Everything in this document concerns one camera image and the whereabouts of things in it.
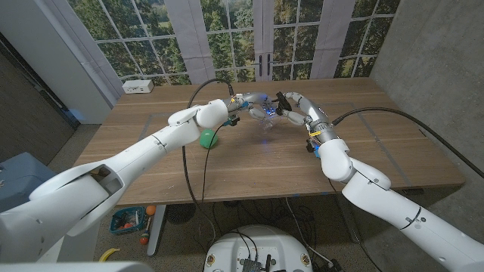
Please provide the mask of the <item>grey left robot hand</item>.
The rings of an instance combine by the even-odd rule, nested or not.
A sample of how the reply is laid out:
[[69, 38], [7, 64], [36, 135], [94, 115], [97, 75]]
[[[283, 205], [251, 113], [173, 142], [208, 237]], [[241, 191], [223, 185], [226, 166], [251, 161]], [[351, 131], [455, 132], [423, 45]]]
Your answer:
[[258, 120], [263, 130], [272, 129], [275, 125], [273, 118], [277, 115], [277, 106], [274, 99], [265, 93], [234, 94], [225, 99], [224, 103], [228, 108], [228, 120], [223, 123], [224, 126], [236, 126], [241, 111], [247, 111], [253, 119]]

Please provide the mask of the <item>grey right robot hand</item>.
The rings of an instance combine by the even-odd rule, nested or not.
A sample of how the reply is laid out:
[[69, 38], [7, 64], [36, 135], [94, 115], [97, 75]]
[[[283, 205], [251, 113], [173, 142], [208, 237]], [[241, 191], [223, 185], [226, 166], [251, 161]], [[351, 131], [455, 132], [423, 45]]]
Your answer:
[[326, 113], [315, 102], [300, 93], [287, 92], [279, 94], [279, 113], [291, 123], [305, 126], [308, 131], [307, 144], [313, 150], [340, 150], [345, 146], [339, 139]]

